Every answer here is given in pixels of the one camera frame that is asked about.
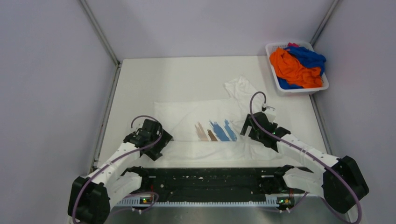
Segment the white printed t-shirt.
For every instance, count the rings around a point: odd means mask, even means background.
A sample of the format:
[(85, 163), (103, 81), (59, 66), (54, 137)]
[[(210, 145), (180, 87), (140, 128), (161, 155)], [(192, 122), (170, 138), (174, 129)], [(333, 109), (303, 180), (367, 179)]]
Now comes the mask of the white printed t-shirt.
[(173, 136), (164, 161), (268, 161), (282, 155), (240, 134), (257, 89), (243, 76), (224, 84), (228, 99), (154, 104), (155, 118)]

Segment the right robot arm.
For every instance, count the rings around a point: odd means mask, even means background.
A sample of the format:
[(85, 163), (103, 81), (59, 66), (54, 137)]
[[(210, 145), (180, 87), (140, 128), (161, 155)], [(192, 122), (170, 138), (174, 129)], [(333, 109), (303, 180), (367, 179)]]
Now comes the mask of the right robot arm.
[(342, 214), (369, 193), (355, 159), (318, 151), (289, 130), (270, 122), (264, 112), (248, 114), (240, 133), (307, 168), (303, 171), (292, 165), (280, 167), (274, 179), (274, 187), (279, 192), (287, 192), (290, 188), (308, 191)]

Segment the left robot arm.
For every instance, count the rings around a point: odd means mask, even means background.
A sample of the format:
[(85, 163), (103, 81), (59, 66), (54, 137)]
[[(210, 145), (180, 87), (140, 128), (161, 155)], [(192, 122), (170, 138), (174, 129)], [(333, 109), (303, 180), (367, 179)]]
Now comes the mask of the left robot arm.
[(132, 164), (143, 155), (156, 161), (174, 138), (157, 119), (143, 118), (142, 126), (127, 135), (107, 161), (88, 176), (74, 180), (67, 211), (74, 224), (103, 224), (118, 202), (135, 191), (149, 189), (147, 171)]

